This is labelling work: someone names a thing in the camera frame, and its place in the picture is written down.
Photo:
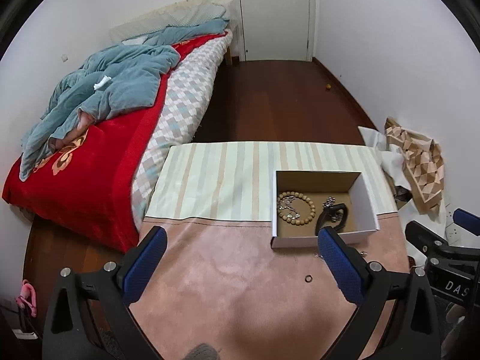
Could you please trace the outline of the white pillow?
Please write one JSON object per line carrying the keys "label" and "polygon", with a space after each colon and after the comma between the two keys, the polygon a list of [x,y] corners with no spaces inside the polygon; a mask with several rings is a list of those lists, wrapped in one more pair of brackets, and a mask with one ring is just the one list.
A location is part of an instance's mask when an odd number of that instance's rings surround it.
{"label": "white pillow", "polygon": [[173,27],[192,27],[213,19],[235,24],[238,14],[233,0],[185,0],[160,7],[109,29],[114,43]]}

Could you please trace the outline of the white cardboard box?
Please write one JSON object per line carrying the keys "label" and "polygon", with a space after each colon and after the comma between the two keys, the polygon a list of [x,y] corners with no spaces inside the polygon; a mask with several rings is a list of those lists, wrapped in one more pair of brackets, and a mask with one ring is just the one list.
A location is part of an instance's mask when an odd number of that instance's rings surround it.
{"label": "white cardboard box", "polygon": [[338,233],[347,244],[363,242],[380,230],[374,201],[360,172],[276,171],[271,247],[315,247],[319,215],[324,206],[338,203],[349,210],[346,227]]}

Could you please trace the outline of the black smart watch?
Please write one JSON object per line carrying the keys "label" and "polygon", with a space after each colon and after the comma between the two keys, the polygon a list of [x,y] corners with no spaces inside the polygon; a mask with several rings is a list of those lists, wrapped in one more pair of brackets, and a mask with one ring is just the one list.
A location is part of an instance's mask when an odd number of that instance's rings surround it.
{"label": "black smart watch", "polygon": [[336,233],[342,233],[347,224],[348,207],[344,203],[325,205],[315,226],[315,235],[325,227],[332,227]]}

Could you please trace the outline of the pink slipper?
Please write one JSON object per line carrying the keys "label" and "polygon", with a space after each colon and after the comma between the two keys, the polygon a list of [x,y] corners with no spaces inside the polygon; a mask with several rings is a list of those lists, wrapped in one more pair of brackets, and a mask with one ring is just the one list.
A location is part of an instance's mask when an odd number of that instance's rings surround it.
{"label": "pink slipper", "polygon": [[36,291],[27,280],[22,281],[19,295],[16,297],[16,304],[22,311],[25,311],[27,308],[29,308],[30,314],[33,318],[37,316],[38,310]]}

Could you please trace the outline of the red bed sheet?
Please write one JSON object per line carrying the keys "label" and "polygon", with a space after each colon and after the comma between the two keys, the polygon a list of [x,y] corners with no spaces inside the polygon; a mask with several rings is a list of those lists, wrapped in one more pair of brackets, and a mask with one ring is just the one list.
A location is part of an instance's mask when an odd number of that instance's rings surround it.
{"label": "red bed sheet", "polygon": [[[194,48],[220,36],[197,37],[175,47],[182,61]],[[26,181],[20,180],[20,165],[14,163],[3,200],[110,249],[125,253],[136,246],[132,183],[164,107],[170,74],[161,81],[153,107],[89,127]]]}

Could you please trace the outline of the white door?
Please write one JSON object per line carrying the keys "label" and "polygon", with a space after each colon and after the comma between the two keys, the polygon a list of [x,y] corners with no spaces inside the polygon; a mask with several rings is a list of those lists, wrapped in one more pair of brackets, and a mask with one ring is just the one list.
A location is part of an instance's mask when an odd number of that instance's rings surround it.
{"label": "white door", "polygon": [[245,62],[312,60],[316,0],[233,0]]}

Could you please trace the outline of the pink striped table cloth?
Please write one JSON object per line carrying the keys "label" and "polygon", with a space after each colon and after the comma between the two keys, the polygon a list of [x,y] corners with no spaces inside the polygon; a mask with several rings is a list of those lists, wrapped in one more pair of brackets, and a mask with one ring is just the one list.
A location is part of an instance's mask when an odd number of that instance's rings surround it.
{"label": "pink striped table cloth", "polygon": [[276,170],[360,172],[380,230],[358,245],[406,272],[404,234],[373,149],[309,142],[173,147],[143,229],[168,248],[132,312],[166,359],[201,343],[222,359],[319,359],[354,311],[316,249],[275,250]]}

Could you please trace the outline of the checkered mattress cover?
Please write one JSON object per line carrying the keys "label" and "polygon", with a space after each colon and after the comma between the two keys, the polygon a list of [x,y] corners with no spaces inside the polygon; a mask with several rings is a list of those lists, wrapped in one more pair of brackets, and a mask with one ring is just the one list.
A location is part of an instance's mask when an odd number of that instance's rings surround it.
{"label": "checkered mattress cover", "polygon": [[212,97],[216,73],[233,39],[231,30],[191,50],[170,74],[163,109],[131,189],[133,222],[140,228],[171,147],[192,141]]}

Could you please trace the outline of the blue-grey blanket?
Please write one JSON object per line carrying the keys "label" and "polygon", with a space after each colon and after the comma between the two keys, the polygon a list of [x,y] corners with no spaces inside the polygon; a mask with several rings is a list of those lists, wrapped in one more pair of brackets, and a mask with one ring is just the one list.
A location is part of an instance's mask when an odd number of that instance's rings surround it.
{"label": "blue-grey blanket", "polygon": [[228,21],[211,19],[191,27],[166,27],[138,44],[118,43],[90,55],[54,89],[40,120],[22,139],[19,179],[52,155],[55,145],[80,126],[80,117],[94,123],[152,107],[161,77],[181,60],[174,45],[204,35],[224,33]]}

